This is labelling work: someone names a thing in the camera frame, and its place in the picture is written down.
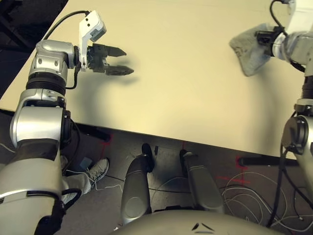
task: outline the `gray pants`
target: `gray pants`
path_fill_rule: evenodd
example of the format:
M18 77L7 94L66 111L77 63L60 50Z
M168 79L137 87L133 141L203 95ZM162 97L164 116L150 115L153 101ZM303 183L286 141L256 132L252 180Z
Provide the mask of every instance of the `gray pants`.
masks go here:
M88 193L91 190L91 184L86 174L78 174L72 176L63 177L63 190L69 188L79 188L82 191L82 195ZM69 202L75 197L75 193L70 193L62 196L64 204Z

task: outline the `white sneaker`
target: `white sneaker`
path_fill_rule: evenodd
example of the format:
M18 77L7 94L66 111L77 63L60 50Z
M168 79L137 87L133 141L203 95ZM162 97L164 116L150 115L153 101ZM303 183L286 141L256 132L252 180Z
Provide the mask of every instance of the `white sneaker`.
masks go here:
M101 180L109 170L109 159L101 159L98 161L86 174L89 177L91 189L93 189L96 182Z

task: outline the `beige table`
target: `beige table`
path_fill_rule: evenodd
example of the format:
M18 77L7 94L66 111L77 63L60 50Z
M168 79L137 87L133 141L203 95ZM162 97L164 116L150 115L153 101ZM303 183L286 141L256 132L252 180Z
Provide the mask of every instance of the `beige table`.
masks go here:
M300 97L303 74L271 59L245 77L228 42L260 23L273 23L270 0L70 0L61 14L94 10L108 29L98 43L127 56L109 58L135 72L125 77L81 72L67 91L78 123L279 155L284 124ZM287 8L275 12L286 23ZM51 39L78 44L82 15L62 23ZM15 110L31 56L0 101ZM68 85L73 71L68 73Z

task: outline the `logo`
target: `logo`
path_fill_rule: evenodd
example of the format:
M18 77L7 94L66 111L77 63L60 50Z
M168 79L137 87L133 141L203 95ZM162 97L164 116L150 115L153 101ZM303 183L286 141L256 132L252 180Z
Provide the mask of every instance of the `logo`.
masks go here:
M196 223L191 231L194 231L195 234L214 234L214 229L210 228L209 226L201 223Z

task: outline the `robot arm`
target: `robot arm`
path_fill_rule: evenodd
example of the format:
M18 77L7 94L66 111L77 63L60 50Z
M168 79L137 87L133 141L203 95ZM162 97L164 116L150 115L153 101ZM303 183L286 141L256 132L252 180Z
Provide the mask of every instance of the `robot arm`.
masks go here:
M258 32L259 44L266 54L291 63L304 72L302 96L294 105L296 117L284 128L282 145L294 153L304 172L307 190L313 199L313 2L311 0L281 1L288 3L291 16L285 31Z
M92 11L80 23L79 47L53 40L37 43L26 90L10 125L16 155L0 171L2 234L48 235L60 229L66 213L60 149L69 144L72 132L65 98L67 70L81 64L81 71L90 68L109 75L133 72L107 63L107 56L126 55L121 49L88 46L89 39L95 42L105 31L102 20Z

